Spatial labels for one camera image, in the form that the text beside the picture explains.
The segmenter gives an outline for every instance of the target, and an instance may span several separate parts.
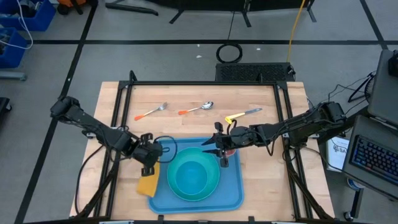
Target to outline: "yellow sponge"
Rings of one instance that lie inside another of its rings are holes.
[[[138,181],[137,192],[142,195],[154,197],[156,193],[157,181],[159,180],[160,164],[154,165],[155,174],[147,177],[141,177]]]

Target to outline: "keyboard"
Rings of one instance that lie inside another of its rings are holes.
[[[350,163],[398,185],[398,153],[357,135]]]

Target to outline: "gray floor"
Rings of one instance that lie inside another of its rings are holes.
[[[100,2],[87,39],[89,40],[182,40],[226,39],[231,25],[230,12],[184,12],[174,25],[168,21],[176,13],[143,1],[130,4],[151,7],[160,16],[122,12],[104,8]],[[398,40],[396,0],[367,0],[386,40]],[[79,16],[56,15],[47,32],[34,32],[35,40],[78,40],[90,8]],[[312,23],[303,12],[297,40],[377,40],[359,0],[316,0]],[[249,13],[253,27],[247,28],[236,14],[231,39],[288,40],[296,9]],[[12,223],[49,127],[49,108],[60,94],[76,45],[37,44],[28,50],[17,71],[28,74],[25,82],[1,80],[0,96],[12,100],[0,131],[0,223]],[[101,82],[127,79],[133,69],[139,80],[214,80],[215,52],[219,45],[85,45],[68,94],[78,98],[88,113],[95,110]],[[287,45],[242,45],[241,62],[284,62]],[[377,67],[379,45],[294,45],[292,65],[297,81],[304,82],[313,103],[327,98],[337,83],[348,85]],[[233,58],[234,49],[221,56]],[[333,100],[345,110],[351,93],[344,91]],[[50,145],[25,222],[67,218],[75,182],[83,159],[86,139],[78,128],[59,124]],[[341,174],[326,171],[336,217],[351,207],[354,192]],[[395,223],[398,203],[367,190],[358,221]]]

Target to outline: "blue bin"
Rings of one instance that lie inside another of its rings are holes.
[[[1,28],[0,34],[4,31],[7,35],[10,35],[8,44],[26,47],[27,42],[25,38],[18,34],[15,28]],[[0,55],[0,68],[16,68],[19,66],[22,56],[24,56],[25,49],[20,49],[17,47],[6,46],[4,48],[3,54]]]
[[[29,31],[46,31],[55,15],[55,8],[51,5],[49,0],[30,1],[35,4],[40,1],[43,2],[43,4],[36,12],[35,17],[24,17],[27,29]],[[19,12],[17,0],[0,0],[0,13],[14,14],[17,11]],[[15,27],[17,30],[24,30],[18,18],[19,17],[0,17],[0,24],[4,27]]]

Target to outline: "white paper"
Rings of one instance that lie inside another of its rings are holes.
[[[347,139],[334,137],[328,140],[326,148],[327,148],[327,160],[330,165],[339,169],[343,168],[348,145],[349,145],[349,140]],[[330,171],[341,172],[340,170],[336,170],[329,165],[327,165],[327,169]]]

